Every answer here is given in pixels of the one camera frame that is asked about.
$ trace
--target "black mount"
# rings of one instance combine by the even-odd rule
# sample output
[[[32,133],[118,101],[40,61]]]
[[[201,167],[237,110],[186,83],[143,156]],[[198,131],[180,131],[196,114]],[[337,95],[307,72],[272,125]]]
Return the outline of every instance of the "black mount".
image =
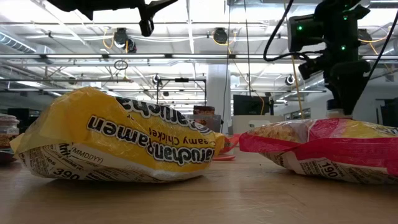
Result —
[[[352,114],[356,102],[368,83],[364,77],[371,67],[359,60],[358,20],[370,10],[357,5],[360,0],[323,0],[315,13],[289,19],[289,50],[296,52],[305,45],[326,43],[322,55],[309,59],[298,69],[304,80],[323,70],[325,86],[332,92],[334,104],[344,114]]]
[[[48,0],[48,2],[66,12],[78,9],[89,20],[93,20],[94,11],[134,9],[138,7],[141,16],[139,26],[144,37],[149,37],[154,31],[153,18],[156,12],[177,1],[160,0],[145,4],[145,0]]]

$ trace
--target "red ramen package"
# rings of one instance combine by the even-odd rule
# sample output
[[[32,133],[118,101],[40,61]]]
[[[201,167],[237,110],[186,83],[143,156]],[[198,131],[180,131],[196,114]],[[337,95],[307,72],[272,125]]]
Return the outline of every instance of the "red ramen package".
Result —
[[[398,184],[397,128],[352,119],[284,121],[243,134],[239,144],[297,174]]]

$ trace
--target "monitor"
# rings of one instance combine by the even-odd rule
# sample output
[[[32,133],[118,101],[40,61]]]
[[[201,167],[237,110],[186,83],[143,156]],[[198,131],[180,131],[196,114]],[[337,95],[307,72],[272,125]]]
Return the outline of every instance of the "monitor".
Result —
[[[269,113],[269,98],[264,100],[264,110],[261,113],[262,101],[258,96],[234,95],[234,115],[265,115]]]

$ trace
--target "maruchan ramen package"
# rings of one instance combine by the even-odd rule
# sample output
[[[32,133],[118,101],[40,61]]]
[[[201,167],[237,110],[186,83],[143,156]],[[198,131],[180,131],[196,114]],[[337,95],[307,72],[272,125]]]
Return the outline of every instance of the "maruchan ramen package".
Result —
[[[352,119],[285,121],[253,129],[240,148],[302,175],[398,184],[398,130]]]
[[[202,175],[224,136],[166,106],[82,88],[57,98],[11,147],[40,177],[168,182]]]

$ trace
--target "table surface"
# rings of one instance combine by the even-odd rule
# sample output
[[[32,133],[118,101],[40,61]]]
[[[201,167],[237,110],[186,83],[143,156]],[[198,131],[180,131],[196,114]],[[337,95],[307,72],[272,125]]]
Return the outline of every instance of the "table surface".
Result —
[[[34,177],[0,167],[0,223],[397,223],[398,186],[294,174],[259,154],[171,184]]]

